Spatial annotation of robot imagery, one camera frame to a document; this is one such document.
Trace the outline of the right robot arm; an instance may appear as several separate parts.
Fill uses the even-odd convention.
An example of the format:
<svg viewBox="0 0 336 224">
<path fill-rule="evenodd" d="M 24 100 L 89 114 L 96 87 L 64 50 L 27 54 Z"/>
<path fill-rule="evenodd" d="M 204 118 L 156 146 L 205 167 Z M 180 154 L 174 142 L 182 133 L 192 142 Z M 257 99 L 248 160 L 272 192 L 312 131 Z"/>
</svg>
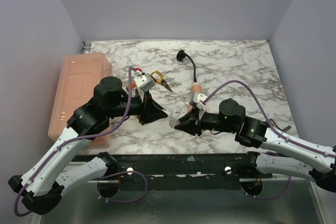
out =
<svg viewBox="0 0 336 224">
<path fill-rule="evenodd" d="M 176 120 L 174 129 L 200 136 L 203 131 L 234 133 L 235 141 L 245 147 L 261 148 L 277 153 L 252 153 L 241 165 L 249 178 L 257 174 L 283 174 L 304 178 L 324 190 L 335 192 L 335 148 L 311 143 L 276 129 L 246 115 L 245 107 L 233 99 L 219 104 L 218 113 L 203 110 L 195 104 L 183 117 Z"/>
</svg>

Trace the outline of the clear nail polish bottle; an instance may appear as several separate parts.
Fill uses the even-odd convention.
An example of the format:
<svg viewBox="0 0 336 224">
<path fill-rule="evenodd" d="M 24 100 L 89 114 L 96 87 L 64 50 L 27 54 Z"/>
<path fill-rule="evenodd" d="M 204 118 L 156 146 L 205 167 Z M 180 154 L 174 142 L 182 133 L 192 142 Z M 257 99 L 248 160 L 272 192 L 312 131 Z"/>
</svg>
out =
<svg viewBox="0 0 336 224">
<path fill-rule="evenodd" d="M 170 127 L 173 129 L 175 128 L 177 125 L 179 125 L 181 122 L 178 119 L 171 119 L 169 122 Z"/>
</svg>

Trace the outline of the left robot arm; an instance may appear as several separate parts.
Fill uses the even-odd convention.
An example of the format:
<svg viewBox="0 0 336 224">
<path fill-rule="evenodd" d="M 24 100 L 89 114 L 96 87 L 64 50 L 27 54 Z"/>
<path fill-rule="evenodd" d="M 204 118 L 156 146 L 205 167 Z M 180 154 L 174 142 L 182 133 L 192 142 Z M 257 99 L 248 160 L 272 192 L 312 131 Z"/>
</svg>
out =
<svg viewBox="0 0 336 224">
<path fill-rule="evenodd" d="M 136 96 L 125 92 L 116 77 L 104 77 L 93 90 L 93 96 L 77 108 L 58 140 L 23 175 L 12 176 L 8 185 L 17 194 L 14 213 L 21 217 L 18 203 L 22 202 L 28 213 L 44 215 L 53 210 L 62 197 L 75 187 L 92 179 L 112 179 L 125 172 L 107 152 L 101 152 L 87 163 L 69 171 L 64 168 L 94 139 L 114 132 L 126 120 L 136 115 L 145 125 L 167 117 L 166 110 L 156 103 L 149 90 L 155 81 L 149 74 L 129 78 L 136 87 Z"/>
</svg>

